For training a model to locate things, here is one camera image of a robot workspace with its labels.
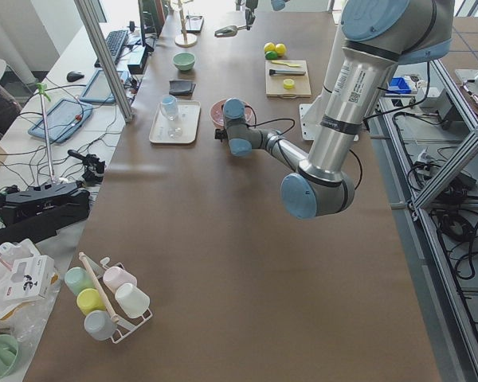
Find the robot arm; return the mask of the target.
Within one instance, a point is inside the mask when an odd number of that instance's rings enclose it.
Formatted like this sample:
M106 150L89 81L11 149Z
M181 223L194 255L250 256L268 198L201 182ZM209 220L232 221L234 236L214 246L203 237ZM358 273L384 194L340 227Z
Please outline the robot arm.
M286 0L271 0L271 6L274 11L280 11L285 7ZM255 10L258 7L258 0L235 0L236 10L244 10L245 26L251 27L256 19Z
M293 216L309 219L342 212L355 195L342 165L366 114L397 66L447 54L453 14L452 1L347 2L330 56L331 66L341 66L310 151L302 151L275 130L249 127L245 105L232 98L223 107L232 155L262 149L289 167L292 173L282 181L280 194Z

